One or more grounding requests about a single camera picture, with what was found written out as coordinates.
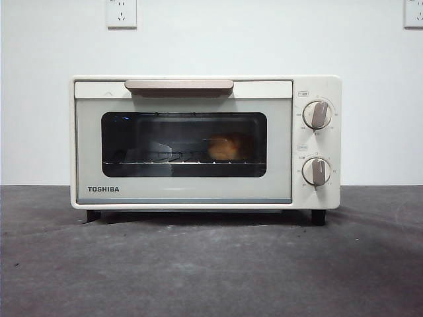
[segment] wire rack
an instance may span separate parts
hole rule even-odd
[[[123,162],[103,162],[104,164],[250,164],[261,165],[264,162],[249,160],[213,160],[205,152],[146,152],[142,160],[126,158]]]

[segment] white toaster oven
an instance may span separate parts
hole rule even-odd
[[[340,205],[335,76],[76,76],[71,204],[257,212]]]

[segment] power socket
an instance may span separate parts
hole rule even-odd
[[[109,29],[137,28],[137,0],[106,0]]]
[[[404,27],[423,29],[423,0],[404,1]]]

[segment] timer knob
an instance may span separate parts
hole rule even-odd
[[[324,185],[330,177],[329,163],[321,158],[309,159],[303,165],[303,177],[311,185]]]
[[[325,101],[314,101],[304,108],[303,119],[311,129],[318,130],[326,127],[331,117],[332,113]]]

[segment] oven foot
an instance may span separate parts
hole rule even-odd
[[[101,218],[101,212],[95,210],[87,210],[87,223],[96,221]]]
[[[311,222],[316,226],[324,226],[326,223],[326,209],[314,209],[311,211]]]

